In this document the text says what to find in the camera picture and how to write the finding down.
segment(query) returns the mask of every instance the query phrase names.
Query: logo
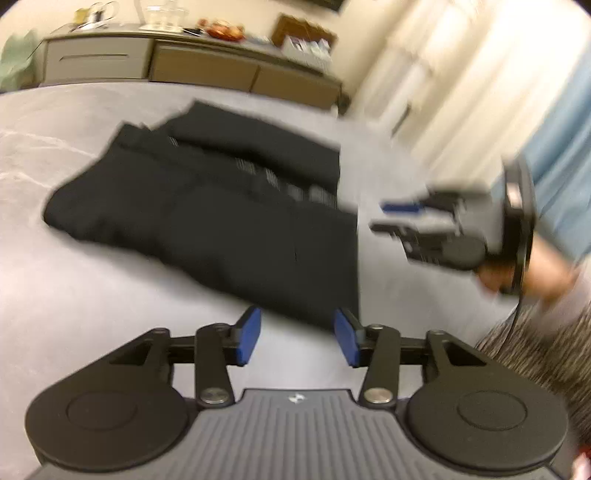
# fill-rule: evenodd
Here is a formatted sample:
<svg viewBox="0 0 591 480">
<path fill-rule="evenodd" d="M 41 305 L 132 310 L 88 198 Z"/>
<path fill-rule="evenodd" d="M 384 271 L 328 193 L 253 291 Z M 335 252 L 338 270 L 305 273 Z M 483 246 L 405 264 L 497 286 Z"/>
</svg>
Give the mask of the logo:
<svg viewBox="0 0 591 480">
<path fill-rule="evenodd" d="M 296 393 L 295 395 L 287 397 L 287 399 L 290 402 L 295 403 L 297 405 L 299 402 L 304 401 L 306 398 L 301 393 Z"/>
</svg>

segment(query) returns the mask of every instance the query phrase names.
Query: cabinet drawer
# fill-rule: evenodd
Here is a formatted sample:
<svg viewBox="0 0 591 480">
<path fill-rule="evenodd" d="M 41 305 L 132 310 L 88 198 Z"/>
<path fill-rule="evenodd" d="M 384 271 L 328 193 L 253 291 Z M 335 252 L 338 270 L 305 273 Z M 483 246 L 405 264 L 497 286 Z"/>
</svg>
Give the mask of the cabinet drawer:
<svg viewBox="0 0 591 480">
<path fill-rule="evenodd" d="M 140 79 L 149 38 L 72 38 L 47 46 L 45 83 L 79 79 Z"/>
<path fill-rule="evenodd" d="M 325 77 L 266 64 L 261 66 L 251 91 L 329 109 L 339 97 L 340 84 Z"/>
<path fill-rule="evenodd" d="M 156 45 L 150 80 L 248 92 L 259 62 L 204 48 Z"/>
</svg>

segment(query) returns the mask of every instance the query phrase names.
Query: patterned fabric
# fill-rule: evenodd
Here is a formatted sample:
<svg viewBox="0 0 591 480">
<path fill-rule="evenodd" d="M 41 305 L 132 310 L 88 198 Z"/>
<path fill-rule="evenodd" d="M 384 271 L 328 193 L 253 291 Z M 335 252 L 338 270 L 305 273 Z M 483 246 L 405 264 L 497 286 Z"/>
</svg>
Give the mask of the patterned fabric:
<svg viewBox="0 0 591 480">
<path fill-rule="evenodd" d="M 477 346 L 494 360 L 562 396 L 582 443 L 591 445 L 591 304 L 556 333 L 540 336 L 532 327 L 534 306 L 524 306 L 515 330 L 499 352 L 511 319 Z"/>
</svg>

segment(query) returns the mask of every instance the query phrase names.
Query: black pants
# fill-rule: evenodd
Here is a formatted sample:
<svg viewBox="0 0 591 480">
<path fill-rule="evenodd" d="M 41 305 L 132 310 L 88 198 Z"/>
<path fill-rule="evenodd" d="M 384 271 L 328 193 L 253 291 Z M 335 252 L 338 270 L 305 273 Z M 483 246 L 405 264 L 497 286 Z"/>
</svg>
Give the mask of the black pants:
<svg viewBox="0 0 591 480">
<path fill-rule="evenodd" d="M 201 105 L 156 131 L 124 125 L 44 220 L 323 327 L 338 307 L 357 313 L 356 215 L 306 196 L 312 184 L 336 191 L 338 152 Z"/>
</svg>

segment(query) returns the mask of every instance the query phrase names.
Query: gray table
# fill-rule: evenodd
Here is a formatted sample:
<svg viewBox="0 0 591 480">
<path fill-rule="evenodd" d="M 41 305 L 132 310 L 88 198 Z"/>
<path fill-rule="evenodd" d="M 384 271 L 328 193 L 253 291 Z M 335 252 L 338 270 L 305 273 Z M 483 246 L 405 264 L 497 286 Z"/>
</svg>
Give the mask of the gray table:
<svg viewBox="0 0 591 480">
<path fill-rule="evenodd" d="M 192 99 L 258 116 L 340 144 L 339 197 L 359 206 L 359 274 L 364 323 L 403 335 L 446 329 L 475 343 L 510 306 L 481 296 L 473 279 L 407 263 L 400 245 L 372 235 L 378 200 L 424 188 L 416 162 L 364 125 L 288 102 L 227 90 L 150 83 L 46 87 L 0 96 L 0 478 L 37 466 L 23 419 L 42 389 L 155 327 L 191 335 L 207 323 L 233 323 L 247 304 L 202 287 L 138 254 L 76 242 L 48 228 L 40 214 L 52 189 L 88 165 L 122 121 L 155 125 Z M 251 363 L 230 369 L 244 387 L 346 387 L 363 372 L 345 364 L 328 334 L 265 313 Z M 402 373 L 401 395 L 418 385 Z M 192 370 L 174 386 L 193 395 Z"/>
</svg>

